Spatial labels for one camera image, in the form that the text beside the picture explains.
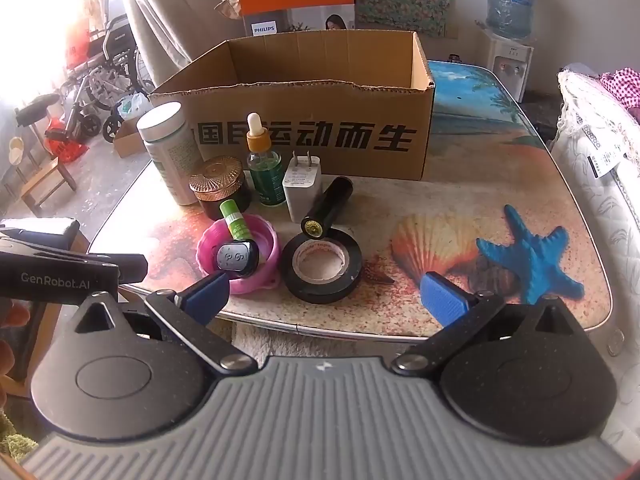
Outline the pink plastic lid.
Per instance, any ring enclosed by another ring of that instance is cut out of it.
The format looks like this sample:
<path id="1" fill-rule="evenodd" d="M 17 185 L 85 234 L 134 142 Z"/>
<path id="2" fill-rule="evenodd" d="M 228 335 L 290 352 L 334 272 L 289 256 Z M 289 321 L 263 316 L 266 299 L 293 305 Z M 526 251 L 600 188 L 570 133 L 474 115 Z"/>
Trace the pink plastic lid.
<path id="1" fill-rule="evenodd" d="M 281 244 L 277 231 L 266 219 L 257 214 L 243 214 L 252 237 L 259 248 L 260 258 L 257 270 L 248 278 L 232 278 L 230 295 L 243 296 L 262 289 L 276 288 L 280 283 L 278 262 Z M 202 234 L 195 249 L 195 260 L 204 274 L 217 271 L 215 256 L 218 247 L 231 240 L 227 223 L 224 219 L 216 220 Z"/>

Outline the gold lid cream jar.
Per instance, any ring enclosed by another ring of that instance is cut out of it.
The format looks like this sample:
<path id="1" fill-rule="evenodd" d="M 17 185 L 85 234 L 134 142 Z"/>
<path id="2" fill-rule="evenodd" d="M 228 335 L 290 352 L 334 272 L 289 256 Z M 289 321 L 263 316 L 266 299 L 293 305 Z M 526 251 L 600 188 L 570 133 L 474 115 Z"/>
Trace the gold lid cream jar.
<path id="1" fill-rule="evenodd" d="M 252 201 L 242 162 L 228 155 L 204 162 L 190 177 L 189 186 L 210 220 L 222 218 L 219 206 L 225 200 L 234 200 L 241 212 L 246 211 Z"/>

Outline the black electrical tape roll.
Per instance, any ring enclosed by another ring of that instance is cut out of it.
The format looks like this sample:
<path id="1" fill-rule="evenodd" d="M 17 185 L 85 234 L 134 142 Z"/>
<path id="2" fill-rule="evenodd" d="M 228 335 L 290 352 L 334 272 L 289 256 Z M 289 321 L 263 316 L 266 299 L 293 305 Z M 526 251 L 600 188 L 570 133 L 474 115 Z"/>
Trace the black electrical tape roll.
<path id="1" fill-rule="evenodd" d="M 332 304 L 358 285 L 363 267 L 359 245 L 349 234 L 329 229 L 315 240 L 298 234 L 282 249 L 279 271 L 289 292 L 311 304 Z"/>

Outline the green dropper bottle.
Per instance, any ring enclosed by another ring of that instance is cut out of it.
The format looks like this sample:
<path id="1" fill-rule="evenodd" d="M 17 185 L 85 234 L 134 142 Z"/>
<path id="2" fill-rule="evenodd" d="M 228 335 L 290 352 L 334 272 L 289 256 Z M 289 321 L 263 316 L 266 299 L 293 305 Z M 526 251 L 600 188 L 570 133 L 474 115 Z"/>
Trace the green dropper bottle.
<path id="1" fill-rule="evenodd" d="M 257 113 L 247 115 L 247 167 L 260 202 L 278 206 L 285 201 L 282 158 L 272 148 L 270 133 Z"/>

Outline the black flashlight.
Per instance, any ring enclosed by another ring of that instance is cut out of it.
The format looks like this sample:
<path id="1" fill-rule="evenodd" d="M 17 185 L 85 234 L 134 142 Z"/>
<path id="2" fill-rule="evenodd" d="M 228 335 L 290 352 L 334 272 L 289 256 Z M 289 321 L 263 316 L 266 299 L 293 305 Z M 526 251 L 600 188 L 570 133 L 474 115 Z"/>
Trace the black flashlight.
<path id="1" fill-rule="evenodd" d="M 336 177 L 300 222 L 302 233 L 316 240 L 327 236 L 353 189 L 352 180 Z"/>

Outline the white usb charger plug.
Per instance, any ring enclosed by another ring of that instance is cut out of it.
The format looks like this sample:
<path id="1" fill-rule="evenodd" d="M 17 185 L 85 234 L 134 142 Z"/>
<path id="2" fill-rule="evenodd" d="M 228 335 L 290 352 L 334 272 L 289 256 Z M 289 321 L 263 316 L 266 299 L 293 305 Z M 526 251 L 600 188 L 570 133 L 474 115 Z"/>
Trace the white usb charger plug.
<path id="1" fill-rule="evenodd" d="M 291 220 L 299 223 L 322 193 L 320 158 L 307 153 L 292 154 L 282 181 Z"/>

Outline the green lip balm tube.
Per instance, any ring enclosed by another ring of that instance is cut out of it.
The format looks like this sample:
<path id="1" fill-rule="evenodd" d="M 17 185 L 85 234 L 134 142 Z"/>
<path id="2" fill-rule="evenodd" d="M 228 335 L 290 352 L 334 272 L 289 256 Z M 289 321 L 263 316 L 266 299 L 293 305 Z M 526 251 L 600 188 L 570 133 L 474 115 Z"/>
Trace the green lip balm tube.
<path id="1" fill-rule="evenodd" d="M 231 198 L 224 200 L 219 205 L 219 209 L 222 218 L 224 218 L 226 222 L 229 233 L 234 240 L 251 240 L 253 238 L 250 228 L 246 224 L 243 214 L 235 203 L 235 200 Z"/>

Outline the small wooden stool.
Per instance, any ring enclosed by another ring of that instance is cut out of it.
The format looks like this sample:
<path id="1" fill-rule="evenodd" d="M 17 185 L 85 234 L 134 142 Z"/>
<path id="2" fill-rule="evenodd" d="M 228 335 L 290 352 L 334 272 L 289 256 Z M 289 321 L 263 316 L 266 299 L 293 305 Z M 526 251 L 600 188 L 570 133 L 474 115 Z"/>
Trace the small wooden stool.
<path id="1" fill-rule="evenodd" d="M 23 185 L 20 200 L 35 217 L 40 218 L 41 206 L 64 184 L 73 192 L 77 191 L 75 179 L 64 162 L 55 157 Z"/>

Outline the red plastic bag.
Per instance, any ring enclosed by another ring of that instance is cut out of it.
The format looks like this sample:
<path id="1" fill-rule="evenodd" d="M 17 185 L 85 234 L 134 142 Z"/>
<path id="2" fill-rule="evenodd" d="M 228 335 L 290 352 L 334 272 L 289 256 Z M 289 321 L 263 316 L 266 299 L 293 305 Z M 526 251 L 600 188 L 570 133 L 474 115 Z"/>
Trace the red plastic bag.
<path id="1" fill-rule="evenodd" d="M 49 119 L 44 132 L 44 144 L 49 152 L 63 164 L 69 164 L 89 151 L 87 145 L 66 136 L 65 125 L 58 117 Z"/>

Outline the small cardboard box on floor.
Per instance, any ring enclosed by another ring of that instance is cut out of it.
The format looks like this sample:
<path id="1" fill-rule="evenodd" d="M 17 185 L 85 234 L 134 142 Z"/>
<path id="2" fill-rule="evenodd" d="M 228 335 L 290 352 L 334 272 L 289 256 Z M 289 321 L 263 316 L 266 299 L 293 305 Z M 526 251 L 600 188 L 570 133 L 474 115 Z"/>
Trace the small cardboard box on floor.
<path id="1" fill-rule="evenodd" d="M 145 146 L 137 128 L 137 118 L 125 120 L 118 128 L 113 146 L 120 158 L 144 153 Z"/>

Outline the white quilted bedding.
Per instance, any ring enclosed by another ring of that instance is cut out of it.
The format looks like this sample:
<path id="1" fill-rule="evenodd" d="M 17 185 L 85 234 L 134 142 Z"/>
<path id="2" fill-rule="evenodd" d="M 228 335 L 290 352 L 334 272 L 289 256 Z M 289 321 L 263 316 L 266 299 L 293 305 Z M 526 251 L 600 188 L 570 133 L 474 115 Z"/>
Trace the white quilted bedding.
<path id="1" fill-rule="evenodd" d="M 558 73 L 562 108 L 551 154 L 578 201 L 605 268 L 613 313 L 594 342 L 611 367 L 617 401 L 603 437 L 639 460 L 639 122 L 573 63 Z"/>

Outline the brown cardboard box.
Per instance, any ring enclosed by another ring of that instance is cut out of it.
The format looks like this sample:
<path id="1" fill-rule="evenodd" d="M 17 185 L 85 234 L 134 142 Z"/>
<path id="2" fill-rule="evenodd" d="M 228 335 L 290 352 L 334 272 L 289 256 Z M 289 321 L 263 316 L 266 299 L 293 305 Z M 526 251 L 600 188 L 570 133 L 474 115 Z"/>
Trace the brown cardboard box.
<path id="1" fill-rule="evenodd" d="M 325 174 L 419 181 L 434 95 L 415 32 L 342 29 L 225 41 L 151 101 L 181 103 L 206 159 L 244 159 L 256 113 L 283 159 L 309 153 Z"/>

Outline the white water dispenser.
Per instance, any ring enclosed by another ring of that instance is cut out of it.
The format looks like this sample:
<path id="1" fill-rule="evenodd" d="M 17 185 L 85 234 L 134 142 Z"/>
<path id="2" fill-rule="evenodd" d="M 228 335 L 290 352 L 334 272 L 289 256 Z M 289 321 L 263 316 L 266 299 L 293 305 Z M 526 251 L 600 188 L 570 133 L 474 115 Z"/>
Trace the white water dispenser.
<path id="1" fill-rule="evenodd" d="M 476 23 L 474 62 L 494 73 L 518 102 L 523 99 L 534 48 L 493 32 Z"/>

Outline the pink patterned cloth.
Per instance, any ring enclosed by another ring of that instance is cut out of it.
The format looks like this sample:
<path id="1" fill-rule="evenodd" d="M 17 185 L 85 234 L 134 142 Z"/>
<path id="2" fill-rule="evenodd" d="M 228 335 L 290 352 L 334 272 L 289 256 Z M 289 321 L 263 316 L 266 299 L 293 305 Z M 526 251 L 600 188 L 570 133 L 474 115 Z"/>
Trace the pink patterned cloth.
<path id="1" fill-rule="evenodd" d="M 600 84 L 626 108 L 631 116 L 640 122 L 640 74 L 630 67 L 604 73 Z"/>

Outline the beige curtain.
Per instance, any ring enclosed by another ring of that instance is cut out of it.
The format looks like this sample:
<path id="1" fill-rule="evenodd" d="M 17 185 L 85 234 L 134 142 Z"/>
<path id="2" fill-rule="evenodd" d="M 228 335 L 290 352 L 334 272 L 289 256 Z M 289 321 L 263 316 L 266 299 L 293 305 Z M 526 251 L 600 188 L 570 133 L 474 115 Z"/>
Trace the beige curtain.
<path id="1" fill-rule="evenodd" d="M 125 0 L 143 62 L 157 86 L 224 40 L 244 35 L 216 10 L 222 0 Z"/>

